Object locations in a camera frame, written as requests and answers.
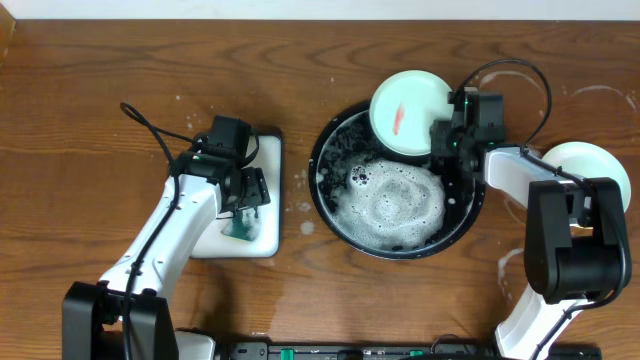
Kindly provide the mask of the green scrubbing sponge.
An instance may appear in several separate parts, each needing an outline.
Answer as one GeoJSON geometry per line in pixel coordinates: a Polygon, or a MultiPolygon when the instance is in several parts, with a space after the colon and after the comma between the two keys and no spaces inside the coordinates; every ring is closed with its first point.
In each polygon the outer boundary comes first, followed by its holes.
{"type": "Polygon", "coordinates": [[[260,228],[261,222],[257,210],[249,208],[239,211],[231,218],[221,233],[228,237],[252,242],[258,238],[260,228]]]}

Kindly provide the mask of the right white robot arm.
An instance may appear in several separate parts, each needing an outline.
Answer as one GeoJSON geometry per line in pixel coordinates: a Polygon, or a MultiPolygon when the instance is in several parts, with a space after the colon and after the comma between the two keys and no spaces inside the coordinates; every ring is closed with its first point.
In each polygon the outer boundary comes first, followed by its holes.
{"type": "Polygon", "coordinates": [[[501,357],[545,359],[579,313],[613,302],[632,269],[617,182],[584,178],[506,144],[501,95],[459,88],[450,118],[430,127],[431,153],[454,158],[462,173],[507,194],[527,210],[528,285],[495,330],[501,357]]]}

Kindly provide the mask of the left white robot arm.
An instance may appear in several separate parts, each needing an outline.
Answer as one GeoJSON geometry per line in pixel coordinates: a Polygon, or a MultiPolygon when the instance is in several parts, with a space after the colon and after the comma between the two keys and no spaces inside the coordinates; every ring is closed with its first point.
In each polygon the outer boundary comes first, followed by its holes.
{"type": "Polygon", "coordinates": [[[65,359],[213,359],[215,340],[172,324],[169,302],[190,257],[269,257],[280,240],[280,141],[215,117],[170,159],[154,212],[95,284],[64,297],[65,359]]]}

